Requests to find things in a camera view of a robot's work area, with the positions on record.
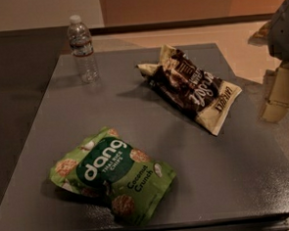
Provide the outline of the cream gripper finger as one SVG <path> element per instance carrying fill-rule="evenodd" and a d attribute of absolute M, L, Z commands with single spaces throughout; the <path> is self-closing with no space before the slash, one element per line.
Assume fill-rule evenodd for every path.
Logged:
<path fill-rule="evenodd" d="M 269 87 L 262 109 L 262 120 L 277 123 L 289 110 L 289 62 L 283 61 L 276 71 L 267 75 Z"/>

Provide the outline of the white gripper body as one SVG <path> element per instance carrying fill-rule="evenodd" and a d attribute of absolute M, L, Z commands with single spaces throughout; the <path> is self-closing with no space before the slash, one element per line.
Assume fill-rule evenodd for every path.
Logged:
<path fill-rule="evenodd" d="M 272 57 L 289 61 L 289 0 L 285 0 L 272 15 L 267 48 Z"/>

